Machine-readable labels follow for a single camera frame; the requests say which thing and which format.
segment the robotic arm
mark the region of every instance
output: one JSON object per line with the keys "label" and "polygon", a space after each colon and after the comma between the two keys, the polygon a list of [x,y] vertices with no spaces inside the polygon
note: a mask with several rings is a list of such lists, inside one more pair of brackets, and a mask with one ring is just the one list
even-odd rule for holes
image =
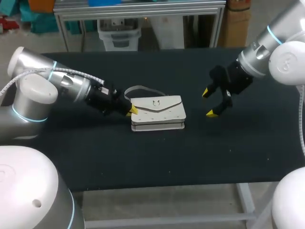
{"label": "robotic arm", "polygon": [[[38,68],[67,69],[56,61],[19,47],[10,60],[8,75],[15,78],[25,71]],[[47,120],[58,92],[74,102],[84,101],[105,115],[112,111],[122,115],[137,113],[137,109],[123,97],[120,90],[116,90],[109,82],[93,78],[96,81],[55,71],[22,77],[17,82],[13,104],[0,109],[0,140],[35,137]]]}
{"label": "robotic arm", "polygon": [[213,82],[207,86],[203,97],[208,98],[219,87],[223,101],[208,112],[207,116],[221,115],[227,107],[233,106],[233,94],[241,93],[254,78],[262,78],[269,72],[281,83],[304,84],[305,78],[296,76],[292,71],[297,63],[302,64],[298,60],[304,42],[305,0],[295,0],[239,54],[236,61],[227,68],[216,66],[210,71]]}

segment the bag flap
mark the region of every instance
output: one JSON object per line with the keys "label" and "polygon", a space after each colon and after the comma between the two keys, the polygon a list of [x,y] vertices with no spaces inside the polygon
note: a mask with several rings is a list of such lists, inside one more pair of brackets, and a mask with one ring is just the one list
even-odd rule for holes
{"label": "bag flap", "polygon": [[162,111],[172,106],[180,104],[181,97],[174,96],[161,96],[161,97],[147,97],[147,98],[133,98],[132,104],[137,108],[143,108],[151,111]]}

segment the screw hole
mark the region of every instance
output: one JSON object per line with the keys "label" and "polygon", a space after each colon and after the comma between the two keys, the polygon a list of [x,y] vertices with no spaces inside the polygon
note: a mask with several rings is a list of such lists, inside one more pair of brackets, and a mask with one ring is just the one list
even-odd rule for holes
{"label": "screw hole", "polygon": [[33,200],[32,204],[36,208],[40,208],[41,207],[41,202],[39,200],[37,200],[37,199]]}

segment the metal table frame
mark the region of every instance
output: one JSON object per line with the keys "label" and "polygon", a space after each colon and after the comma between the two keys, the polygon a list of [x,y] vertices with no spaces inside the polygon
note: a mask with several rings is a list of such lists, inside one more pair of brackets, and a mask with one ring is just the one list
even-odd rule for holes
{"label": "metal table frame", "polygon": [[152,225],[245,221],[247,229],[261,229],[271,215],[272,198],[278,182],[274,182],[269,186],[268,190],[262,195],[256,206],[253,202],[249,184],[242,183],[236,185],[243,207],[243,213],[86,221],[85,226],[86,229],[100,229]]}
{"label": "metal table frame", "polygon": [[122,4],[103,7],[88,7],[84,0],[57,0],[54,6],[56,22],[65,45],[69,51],[66,21],[80,21],[83,39],[85,20],[114,18],[143,18],[170,15],[215,15],[210,47],[216,47],[224,14],[225,0],[182,0],[166,2],[133,2],[125,0]]}

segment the cardboard box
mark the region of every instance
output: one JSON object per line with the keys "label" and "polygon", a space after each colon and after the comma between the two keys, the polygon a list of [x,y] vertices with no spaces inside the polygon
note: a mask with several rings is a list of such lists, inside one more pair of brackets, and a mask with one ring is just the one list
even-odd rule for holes
{"label": "cardboard box", "polygon": [[36,13],[53,13],[55,0],[29,0],[30,10]]}
{"label": "cardboard box", "polygon": [[221,47],[244,47],[248,36],[250,10],[224,12],[223,23],[218,40]]}
{"label": "cardboard box", "polygon": [[243,11],[250,9],[251,0],[227,0],[231,11]]}

